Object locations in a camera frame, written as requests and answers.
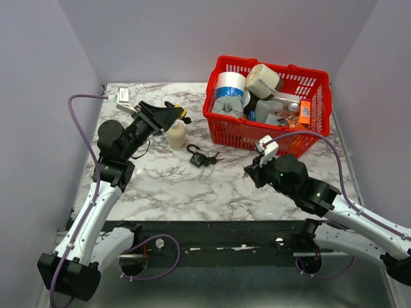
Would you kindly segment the yellow black padlock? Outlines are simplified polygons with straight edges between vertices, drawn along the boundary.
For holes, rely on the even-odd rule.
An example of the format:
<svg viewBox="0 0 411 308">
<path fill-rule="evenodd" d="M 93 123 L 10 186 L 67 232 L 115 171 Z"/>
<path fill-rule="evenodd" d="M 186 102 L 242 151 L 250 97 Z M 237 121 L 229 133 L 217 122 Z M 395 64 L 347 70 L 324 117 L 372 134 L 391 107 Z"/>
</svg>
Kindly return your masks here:
<svg viewBox="0 0 411 308">
<path fill-rule="evenodd" d="M 164 106 L 167 109 L 166 120 L 169 122 L 175 122 L 177 120 L 189 121 L 190 118 L 187 118 L 187 110 L 182 108 L 178 104 L 173 104 L 169 101 L 164 102 Z"/>
</svg>

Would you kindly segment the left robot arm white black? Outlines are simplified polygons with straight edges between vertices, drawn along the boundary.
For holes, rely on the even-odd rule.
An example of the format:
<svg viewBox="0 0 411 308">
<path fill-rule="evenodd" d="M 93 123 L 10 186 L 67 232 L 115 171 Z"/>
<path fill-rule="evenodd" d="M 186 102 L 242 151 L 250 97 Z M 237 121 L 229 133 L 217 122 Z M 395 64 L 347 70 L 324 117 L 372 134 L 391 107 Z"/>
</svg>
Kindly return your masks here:
<svg viewBox="0 0 411 308">
<path fill-rule="evenodd" d="M 116 227 L 106 239 L 98 241 L 98 237 L 132 177 L 134 153 L 151 135 L 169 130 L 178 120 L 191 121 L 186 109 L 168 101 L 163 107 L 140 101 L 129 112 L 133 121 L 127 127 L 117 120 L 100 124 L 100 153 L 92 155 L 94 174 L 83 207 L 60 244 L 38 260 L 52 307 L 57 305 L 56 293 L 72 300 L 90 300 L 105 269 L 122 252 L 136 253 L 141 249 L 143 239 L 136 233 L 137 227 Z"/>
</svg>

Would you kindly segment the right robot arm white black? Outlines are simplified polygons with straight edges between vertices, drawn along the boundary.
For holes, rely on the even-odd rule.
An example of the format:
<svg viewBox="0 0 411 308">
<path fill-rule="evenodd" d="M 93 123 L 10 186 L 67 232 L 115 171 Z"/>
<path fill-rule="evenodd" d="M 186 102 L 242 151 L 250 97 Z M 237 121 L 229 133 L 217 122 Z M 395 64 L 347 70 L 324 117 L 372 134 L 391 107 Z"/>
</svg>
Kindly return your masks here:
<svg viewBox="0 0 411 308">
<path fill-rule="evenodd" d="M 308 214 L 346 227 L 338 231 L 319 221 L 295 236 L 297 247 L 305 252 L 314 247 L 336 250 L 363 258 L 386 270 L 387 274 L 410 285 L 410 229 L 391 222 L 359 206 L 336 187 L 309 176 L 306 165 L 293 155 L 255 157 L 244 168 L 257 188 L 269 185 L 293 200 Z"/>
</svg>

